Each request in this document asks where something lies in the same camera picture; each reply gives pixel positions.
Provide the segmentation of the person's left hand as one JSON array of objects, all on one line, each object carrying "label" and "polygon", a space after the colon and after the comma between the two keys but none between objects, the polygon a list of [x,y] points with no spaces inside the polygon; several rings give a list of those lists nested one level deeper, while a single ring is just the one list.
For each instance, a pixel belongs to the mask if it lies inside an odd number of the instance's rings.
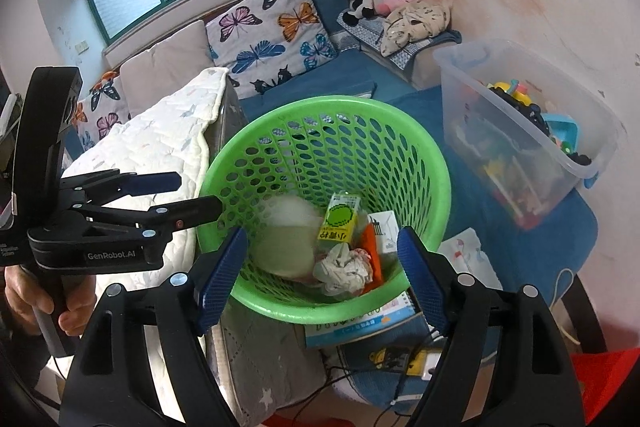
[{"label": "person's left hand", "polygon": [[[34,310],[51,314],[54,311],[53,299],[36,279],[17,265],[4,269],[4,281],[4,298],[13,320],[27,335],[38,336],[40,329]],[[58,325],[67,336],[82,335],[96,305],[96,277],[83,277],[80,284],[67,294],[66,300],[67,310],[58,318]]]}]

